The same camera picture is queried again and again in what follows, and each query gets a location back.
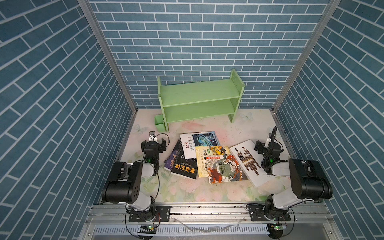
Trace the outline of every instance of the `yellow book cover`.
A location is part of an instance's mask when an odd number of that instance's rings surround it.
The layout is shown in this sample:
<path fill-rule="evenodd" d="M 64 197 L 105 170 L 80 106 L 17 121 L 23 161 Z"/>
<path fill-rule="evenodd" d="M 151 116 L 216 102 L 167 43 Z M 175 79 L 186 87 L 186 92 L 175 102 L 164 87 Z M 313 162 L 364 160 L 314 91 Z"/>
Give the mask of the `yellow book cover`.
<path fill-rule="evenodd" d="M 213 168 L 214 163 L 230 154 L 228 146 L 202 146 L 195 150 L 199 177 L 208 177 L 208 168 Z"/>

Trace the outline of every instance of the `illustrated book cover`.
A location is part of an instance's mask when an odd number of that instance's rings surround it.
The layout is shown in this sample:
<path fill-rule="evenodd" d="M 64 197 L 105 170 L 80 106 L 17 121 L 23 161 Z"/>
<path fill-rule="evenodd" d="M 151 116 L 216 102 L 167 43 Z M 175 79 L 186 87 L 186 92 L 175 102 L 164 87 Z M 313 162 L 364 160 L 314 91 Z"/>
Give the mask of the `illustrated book cover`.
<path fill-rule="evenodd" d="M 256 188 L 274 178 L 274 176 L 268 175 L 261 167 L 263 155 L 258 154 L 254 148 L 255 144 L 250 139 L 231 147 L 230 151 L 241 166 L 243 173 Z"/>
<path fill-rule="evenodd" d="M 209 177 L 209 183 L 246 180 L 228 146 L 196 147 L 196 158 L 199 177 Z"/>
<path fill-rule="evenodd" d="M 219 146 L 220 143 L 214 131 L 180 134 L 186 159 L 196 158 L 195 148 L 199 146 Z"/>
<path fill-rule="evenodd" d="M 182 149 L 182 146 L 181 146 L 181 140 L 179 139 L 177 141 L 175 147 L 173 148 L 172 153 L 169 155 L 169 157 L 165 161 L 164 168 L 166 170 L 168 170 L 168 171 L 172 170 L 173 164 L 177 158 L 177 155 L 178 155 L 180 149 Z"/>
<path fill-rule="evenodd" d="M 183 148 L 181 147 L 175 163 L 173 164 L 171 174 L 179 175 L 181 177 L 187 177 L 190 179 L 196 179 L 197 176 L 197 162 L 196 157 L 185 159 Z"/>
<path fill-rule="evenodd" d="M 208 167 L 207 172 L 209 184 L 248 179 L 233 155 L 223 155 L 223 158 Z"/>

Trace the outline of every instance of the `green bookshelf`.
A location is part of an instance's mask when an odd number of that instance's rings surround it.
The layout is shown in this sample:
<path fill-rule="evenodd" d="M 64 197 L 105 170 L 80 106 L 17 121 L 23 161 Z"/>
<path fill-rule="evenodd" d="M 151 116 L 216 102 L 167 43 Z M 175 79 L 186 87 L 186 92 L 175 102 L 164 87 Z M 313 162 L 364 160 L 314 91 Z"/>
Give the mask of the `green bookshelf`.
<path fill-rule="evenodd" d="M 161 85 L 157 77 L 157 91 L 164 125 L 192 119 L 228 115 L 234 121 L 244 91 L 244 82 L 232 69 L 229 79 Z"/>

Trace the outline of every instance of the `book stack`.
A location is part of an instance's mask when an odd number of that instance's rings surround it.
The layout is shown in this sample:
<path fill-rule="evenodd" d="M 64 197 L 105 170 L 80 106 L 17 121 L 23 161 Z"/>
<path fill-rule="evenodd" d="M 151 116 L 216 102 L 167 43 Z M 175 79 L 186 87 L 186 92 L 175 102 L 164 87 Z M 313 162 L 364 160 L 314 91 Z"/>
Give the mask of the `book stack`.
<path fill-rule="evenodd" d="M 220 145 L 214 131 L 181 134 L 164 168 L 181 177 L 207 177 L 210 184 L 247 179 L 238 160 L 228 146 Z"/>

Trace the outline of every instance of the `metal mounting plate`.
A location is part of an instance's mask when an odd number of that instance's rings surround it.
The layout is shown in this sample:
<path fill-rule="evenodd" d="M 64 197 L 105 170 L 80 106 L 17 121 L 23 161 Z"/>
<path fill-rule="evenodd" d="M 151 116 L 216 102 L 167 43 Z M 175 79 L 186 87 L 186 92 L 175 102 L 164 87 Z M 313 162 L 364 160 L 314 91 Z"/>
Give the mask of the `metal mounting plate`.
<path fill-rule="evenodd" d="M 255 224 L 252 222 L 249 211 L 245 206 L 253 202 L 204 202 L 204 203 L 170 203 L 161 202 L 159 205 L 169 205 L 170 221 L 165 223 L 172 227 L 180 226 L 181 221 L 188 226 L 191 224 L 238 224 L 240 221 L 243 226 Z M 332 215 L 329 213 L 325 203 L 310 203 L 299 204 L 293 208 L 296 214 L 295 223 L 334 223 Z M 79 236 L 80 240 L 91 240 L 95 226 L 109 225 L 110 227 L 122 227 L 125 229 L 124 223 L 125 205 L 122 204 L 107 204 L 92 205 L 92 208 L 85 221 L 84 228 Z M 126 222 L 128 228 L 137 227 L 135 222 Z M 257 224 L 271 224 L 271 221 L 260 221 Z"/>
<path fill-rule="evenodd" d="M 270 221 L 265 216 L 263 212 L 263 207 L 257 206 L 257 205 L 250 205 L 249 209 L 250 209 L 249 215 L 251 217 L 251 221 L 253 222 Z M 291 220 L 291 217 L 288 213 L 284 214 L 282 217 L 279 218 L 279 221 L 290 221 L 290 220 Z"/>
<path fill-rule="evenodd" d="M 156 222 L 159 221 L 157 218 L 160 214 L 160 222 L 169 222 L 170 215 L 170 206 L 156 206 Z M 135 212 L 132 212 L 129 215 L 129 222 L 145 222 L 142 218 L 140 218 Z"/>

